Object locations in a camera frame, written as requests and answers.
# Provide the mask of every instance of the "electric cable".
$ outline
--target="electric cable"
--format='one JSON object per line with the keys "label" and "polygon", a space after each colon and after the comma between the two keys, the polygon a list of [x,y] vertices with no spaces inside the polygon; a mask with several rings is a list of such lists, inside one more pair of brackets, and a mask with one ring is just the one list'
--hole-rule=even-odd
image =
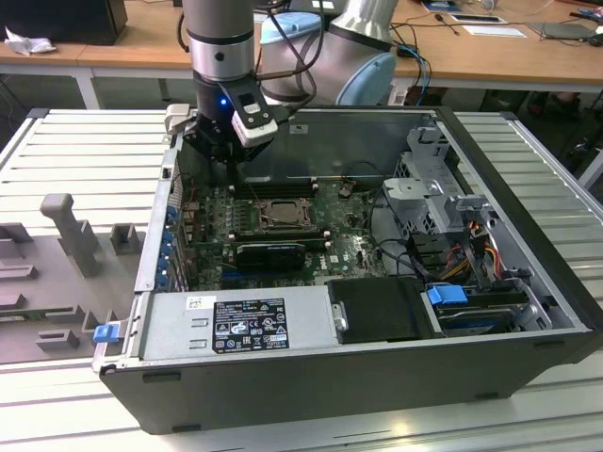
{"label": "electric cable", "polygon": [[380,169],[377,168],[377,166],[372,163],[369,162],[368,160],[356,160],[353,161],[351,163],[349,163],[342,171],[341,171],[341,177],[342,178],[347,178],[350,175],[350,171],[353,170],[354,168],[356,168],[359,165],[367,165],[368,167],[373,168],[377,174],[379,174],[381,177],[383,177],[384,179],[386,179],[387,177],[381,172]]}
{"label": "electric cable", "polygon": [[[307,64],[304,63],[302,66],[300,66],[299,68],[297,68],[293,71],[284,71],[284,72],[280,72],[280,73],[260,73],[256,76],[257,80],[266,81],[266,80],[276,80],[279,78],[292,77],[299,73],[305,73],[305,72],[309,71],[316,64],[316,62],[318,61],[318,58],[320,57],[320,54],[322,53],[322,46],[324,43],[324,28],[325,28],[326,19],[325,19],[325,15],[324,15],[324,3],[323,2],[324,2],[324,0],[318,0],[319,15],[320,15],[320,35],[318,37],[317,50],[314,54],[314,57],[310,60],[310,62]],[[283,29],[281,28],[279,33],[281,34],[283,39],[288,40],[286,33],[284,31],[281,33],[282,30]]]}
{"label": "electric cable", "polygon": [[459,33],[457,30],[454,29],[453,26],[450,26],[450,24],[448,24],[446,22],[446,20],[444,19],[444,16],[442,14],[435,14],[435,20],[437,22],[441,22],[442,24],[444,24],[445,26],[449,27],[452,30],[452,33],[454,33],[456,36],[461,36],[461,33]]}
{"label": "electric cable", "polygon": [[411,29],[411,33],[413,34],[413,44],[415,46],[415,49],[409,49],[408,47],[404,48],[404,50],[408,51],[411,55],[413,55],[413,57],[415,57],[416,62],[419,66],[419,73],[418,76],[414,82],[414,84],[411,86],[411,89],[415,89],[418,86],[418,82],[419,80],[423,79],[423,89],[421,90],[421,96],[419,98],[419,100],[417,101],[417,105],[421,105],[421,103],[423,102],[423,98],[425,97],[425,94],[427,93],[427,90],[430,87],[430,83],[432,81],[432,64],[430,63],[430,61],[425,58],[424,56],[421,55],[421,51],[419,49],[419,45],[418,45],[418,39],[416,37],[416,31],[415,31],[415,26],[414,24],[408,24],[408,23],[403,23],[403,24],[399,24],[399,23],[392,23],[390,28],[394,31],[394,33],[396,33],[396,35],[399,37],[400,41],[403,42],[404,39],[402,38],[402,36],[400,35],[398,28],[402,27],[402,26],[408,26]]}
{"label": "electric cable", "polygon": [[[393,259],[393,260],[394,260],[396,263],[403,264],[404,266],[407,266],[407,267],[408,267],[408,268],[410,268],[411,270],[416,271],[415,267],[414,267],[412,264],[409,264],[408,262],[403,261],[403,260],[401,259],[401,257],[396,256],[395,254],[393,254],[393,253],[389,252],[388,250],[384,250],[384,249],[383,249],[383,247],[380,245],[380,243],[381,243],[381,244],[384,244],[384,243],[389,243],[389,241],[390,241],[390,240],[397,240],[397,239],[387,239],[387,240],[384,240],[384,241],[382,241],[382,242],[378,243],[378,242],[377,242],[377,239],[375,238],[375,235],[374,235],[374,233],[373,233],[373,231],[372,231],[373,213],[375,212],[375,206],[377,205],[377,200],[379,199],[379,197],[380,197],[382,194],[384,194],[384,193],[383,193],[383,187],[381,187],[381,188],[379,189],[379,191],[378,191],[378,192],[377,192],[377,194],[375,195],[375,199],[373,200],[373,203],[372,203],[372,204],[371,204],[371,206],[370,206],[370,212],[369,212],[369,214],[368,214],[368,219],[367,219],[368,238],[369,238],[369,240],[371,241],[371,243],[372,243],[372,244],[373,244],[375,247],[377,247],[379,250],[381,250],[381,252],[383,253],[383,255],[385,255],[385,256],[387,256],[387,257],[389,257],[390,259]],[[390,203],[390,202],[389,202],[389,200],[387,199],[387,196],[385,196],[385,200],[387,201],[387,204],[388,204],[388,206],[389,206],[390,210],[392,211],[392,213],[394,214],[394,217],[396,218],[396,220],[397,220],[398,222],[401,222],[401,220],[399,219],[398,215],[396,214],[396,211],[393,209],[393,207],[392,207],[391,203]]]}
{"label": "electric cable", "polygon": [[[394,31],[394,33],[396,33],[396,36],[398,36],[398,39],[399,39],[399,42],[394,41],[394,43],[398,46],[407,45],[406,42],[404,41],[404,38],[399,33],[398,29],[395,28],[394,26],[391,26],[391,29]],[[416,47],[416,35],[415,35],[415,49],[418,50],[418,48]],[[414,84],[411,86],[411,89],[416,88],[418,86],[418,82],[421,80],[421,77],[423,76],[423,65],[416,58],[415,58],[415,61],[416,61],[416,64],[418,65],[418,75],[416,76],[416,80],[415,80]]]}
{"label": "electric cable", "polygon": [[257,54],[257,60],[255,61],[255,73],[260,71],[260,65],[262,64],[262,46],[260,45],[260,51]]}
{"label": "electric cable", "polygon": [[[293,45],[293,42],[291,42],[291,39],[286,35],[285,31],[283,30],[283,28],[279,24],[279,21],[277,21],[276,17],[274,17],[274,14],[272,14],[271,11],[268,11],[268,16],[272,20],[272,23],[274,24],[274,26],[276,27],[276,29],[279,31],[279,33],[281,34],[281,36],[283,36],[283,39],[285,40],[286,45],[289,47],[289,50],[293,53],[293,55],[295,56],[295,58],[301,64],[303,64],[303,58],[302,58],[302,56],[300,55],[300,53],[298,52],[298,50],[295,48],[295,45]],[[289,110],[289,117],[287,119],[291,118],[291,116],[293,116],[297,111],[299,111],[300,109],[304,108],[306,105],[308,105],[310,102],[312,102],[317,97],[317,93],[318,93],[317,82],[314,79],[314,76],[312,75],[312,73],[310,71],[306,71],[306,75],[308,76],[308,81],[310,82],[310,85],[312,87],[312,92],[310,94],[306,93],[306,95],[308,97],[306,97],[299,104],[294,105],[294,106],[292,106],[290,108],[290,110]]]}
{"label": "electric cable", "polygon": [[178,44],[180,44],[180,47],[182,47],[182,50],[184,50],[186,53],[190,53],[190,48],[185,44],[184,40],[182,39],[182,25],[185,22],[185,13],[184,11],[182,12],[182,14],[180,14],[180,19],[178,19],[178,26],[176,28],[176,38],[178,39]]}

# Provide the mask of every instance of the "power supply label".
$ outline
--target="power supply label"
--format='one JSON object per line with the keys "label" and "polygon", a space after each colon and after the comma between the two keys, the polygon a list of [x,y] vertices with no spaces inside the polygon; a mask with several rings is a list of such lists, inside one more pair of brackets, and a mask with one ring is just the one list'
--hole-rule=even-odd
{"label": "power supply label", "polygon": [[216,302],[212,348],[216,353],[289,348],[285,300]]}

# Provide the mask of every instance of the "floor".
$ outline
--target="floor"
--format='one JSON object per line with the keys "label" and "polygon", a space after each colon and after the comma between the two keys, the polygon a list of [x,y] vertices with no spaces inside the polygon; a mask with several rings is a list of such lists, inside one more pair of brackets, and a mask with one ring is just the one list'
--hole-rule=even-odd
{"label": "floor", "polygon": [[[46,76],[43,85],[36,75],[5,75],[2,80],[18,98],[18,102],[5,89],[0,88],[0,149],[30,108],[84,108],[72,78]],[[106,108],[163,108],[168,104],[162,101],[156,80],[102,78],[95,80],[95,84]],[[169,80],[168,87],[172,96],[170,103],[195,103],[191,81]],[[483,96],[484,91],[481,89],[450,89],[444,97],[444,105],[456,111],[478,111]],[[583,94],[581,107],[590,106],[595,97],[593,94]],[[552,153],[579,174],[581,158],[573,156],[571,150],[585,134],[597,127],[597,119],[592,114],[583,110],[579,120],[572,120],[549,103],[541,118],[533,118],[524,103],[517,116]],[[603,181],[595,184],[593,192],[598,199],[603,200]]]}

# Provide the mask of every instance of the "red wire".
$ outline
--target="red wire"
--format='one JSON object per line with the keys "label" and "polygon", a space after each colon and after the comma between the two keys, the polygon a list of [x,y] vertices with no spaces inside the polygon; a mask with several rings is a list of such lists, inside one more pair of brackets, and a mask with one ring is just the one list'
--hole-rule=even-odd
{"label": "red wire", "polygon": [[458,251],[458,250],[462,250],[462,249],[463,249],[463,247],[459,246],[459,247],[454,247],[452,250],[450,250],[450,252],[448,253],[448,257],[446,259],[446,263],[447,263],[446,270],[448,270],[450,268],[450,264],[452,263],[451,262],[452,261],[452,255],[454,254],[454,252]]}

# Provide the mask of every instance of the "black wire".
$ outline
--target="black wire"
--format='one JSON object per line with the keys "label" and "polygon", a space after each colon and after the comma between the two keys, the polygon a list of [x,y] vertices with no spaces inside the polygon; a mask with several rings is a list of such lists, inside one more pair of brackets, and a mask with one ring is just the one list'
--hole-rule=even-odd
{"label": "black wire", "polygon": [[[394,30],[394,32],[396,33],[396,35],[398,35],[398,37],[400,39],[402,38],[402,36],[400,35],[400,33],[398,31],[398,28],[400,28],[401,26],[408,26],[411,29],[411,32],[413,33],[413,43],[414,43],[414,46],[415,46],[415,49],[416,49],[416,54],[423,61],[425,61],[425,64],[428,67],[427,85],[425,86],[425,92],[427,92],[427,90],[430,87],[430,83],[432,81],[433,70],[432,70],[432,64],[430,63],[430,61],[427,58],[425,58],[424,56],[421,55],[421,51],[420,51],[420,49],[418,47],[418,39],[416,37],[416,31],[415,31],[415,27],[417,25],[415,25],[415,24],[408,24],[408,23],[404,23],[404,24],[392,24],[391,25],[391,29]],[[423,68],[422,68],[420,59],[416,58],[416,63],[418,65],[418,76],[416,77],[416,80],[415,80],[414,84],[411,86],[411,89],[415,89],[416,87],[418,87],[419,81],[423,78]]]}
{"label": "black wire", "polygon": [[[391,26],[391,29],[394,31],[394,33],[396,33],[396,35],[398,36],[399,42],[396,42],[396,44],[401,44],[401,45],[406,45],[406,42],[404,41],[404,38],[402,37],[402,35],[399,33],[398,29],[394,26]],[[418,47],[416,46],[416,34],[413,33],[413,37],[415,39],[415,51],[417,55],[420,55]],[[416,65],[418,66],[418,75],[416,76],[416,80],[413,83],[413,85],[411,86],[411,89],[414,89],[418,86],[418,82],[421,80],[421,78],[423,77],[423,65],[421,64],[421,60],[418,58],[415,58],[416,61]]]}
{"label": "black wire", "polygon": [[342,171],[341,171],[341,177],[347,177],[350,175],[350,171],[353,170],[354,168],[356,168],[358,165],[367,165],[371,168],[373,168],[375,171],[377,171],[377,174],[379,174],[381,177],[383,177],[384,179],[386,178],[386,176],[381,172],[380,169],[377,168],[377,166],[372,163],[369,162],[368,160],[356,160],[354,162],[351,162],[349,165],[347,165]]}
{"label": "black wire", "polygon": [[[301,65],[299,68],[295,69],[294,71],[285,71],[282,73],[260,73],[256,76],[257,80],[259,81],[263,81],[263,80],[275,80],[278,78],[288,78],[288,77],[292,77],[293,75],[297,75],[298,73],[305,73],[307,71],[309,71],[318,61],[318,58],[320,57],[320,54],[322,53],[322,45],[324,43],[324,28],[325,28],[325,17],[324,17],[324,5],[323,5],[323,0],[318,0],[318,3],[320,5],[320,36],[318,38],[318,47],[317,47],[317,51],[314,54],[314,57],[310,60],[310,62],[308,64],[303,64]],[[286,35],[285,32],[281,33],[281,36],[287,40],[288,36]]]}
{"label": "black wire", "polygon": [[275,3],[274,5],[259,5],[256,6],[256,9],[261,9],[263,11],[272,11],[273,9],[283,8],[288,6],[291,3],[291,0],[282,0],[281,2]]}
{"label": "black wire", "polygon": [[262,64],[262,46],[260,45],[260,51],[257,54],[257,61],[255,61],[255,73],[260,70],[260,64]]}
{"label": "black wire", "polygon": [[[377,200],[379,199],[379,197],[381,195],[384,195],[383,193],[383,187],[381,187],[379,189],[379,191],[377,192],[377,194],[375,195],[375,199],[373,200],[373,203],[370,206],[370,212],[368,214],[368,238],[371,241],[371,243],[377,247],[379,250],[381,250],[381,252],[383,253],[383,255],[389,257],[390,259],[393,259],[394,261],[396,261],[396,263],[400,263],[403,264],[404,266],[407,266],[408,268],[410,268],[411,270],[415,271],[415,267],[412,266],[411,264],[409,264],[406,261],[401,260],[401,258],[397,257],[395,254],[392,254],[391,252],[389,252],[388,250],[384,250],[383,247],[381,246],[381,244],[389,242],[390,240],[395,240],[395,239],[387,239],[384,240],[380,243],[377,243],[377,239],[375,238],[375,235],[373,233],[373,227],[372,227],[372,223],[373,223],[373,213],[375,212],[375,206],[377,205]],[[394,214],[394,217],[396,218],[396,220],[401,224],[401,220],[398,217],[398,214],[396,214],[396,211],[394,210],[394,208],[392,207],[392,204],[389,202],[389,200],[387,199],[387,196],[384,196],[385,200],[387,201],[387,205],[389,206],[390,210],[392,211],[392,213]]]}
{"label": "black wire", "polygon": [[176,28],[176,38],[178,39],[178,43],[180,44],[180,47],[182,47],[182,50],[184,50],[186,53],[190,52],[190,48],[185,44],[185,42],[182,39],[182,25],[185,22],[185,13],[184,11],[182,12],[182,14],[180,14],[180,19],[178,19],[178,26]]}
{"label": "black wire", "polygon": [[555,41],[560,42],[563,45],[568,45],[569,47],[580,47],[582,45],[582,42],[578,42],[577,44],[571,44],[569,42],[565,42],[565,40],[557,40],[557,39],[555,39]]}
{"label": "black wire", "polygon": [[436,14],[436,11],[428,12],[427,14],[423,14],[422,16],[409,17],[408,19],[406,19],[405,23],[408,24],[411,21],[414,21],[416,19],[423,19],[424,17],[431,16],[432,14]]}
{"label": "black wire", "polygon": [[[529,23],[527,22],[508,22],[506,24],[488,24],[487,26],[509,26],[509,25],[528,25]],[[400,27],[400,26],[404,26],[404,25],[411,25],[411,26],[422,26],[422,27],[428,27],[428,28],[436,28],[436,27],[442,27],[442,26],[447,26],[447,27],[451,27],[451,26],[465,26],[467,24],[408,24],[406,22],[401,22],[401,23],[392,23],[393,26],[395,27]]]}
{"label": "black wire", "polygon": [[[293,53],[293,55],[295,56],[295,58],[301,64],[304,64],[303,63],[303,58],[300,55],[300,53],[298,52],[298,49],[295,48],[295,45],[293,45],[293,42],[291,42],[291,39],[286,35],[285,31],[283,30],[283,28],[279,24],[279,21],[277,21],[276,17],[274,17],[274,14],[272,14],[272,11],[268,11],[268,16],[272,20],[272,23],[274,24],[274,26],[276,27],[276,29],[278,30],[278,32],[285,39],[286,45],[289,47],[289,50]],[[310,71],[306,71],[306,74],[308,76],[308,81],[310,82],[310,85],[312,86],[312,92],[310,94],[306,93],[306,95],[308,97],[306,99],[304,99],[301,103],[299,103],[298,105],[294,106],[291,109],[291,111],[289,112],[289,117],[293,116],[293,114],[295,113],[295,111],[299,110],[300,108],[303,108],[305,105],[308,105],[310,102],[312,102],[312,100],[315,97],[317,97],[317,93],[318,93],[317,82],[314,79],[314,76],[312,75],[312,73]]]}
{"label": "black wire", "polygon": [[403,252],[401,252],[401,253],[398,255],[398,259],[396,259],[396,274],[397,274],[397,275],[399,275],[399,263],[400,263],[400,259],[402,258],[402,256],[403,256],[404,254],[407,254],[407,253],[408,253],[408,251],[403,251]]}

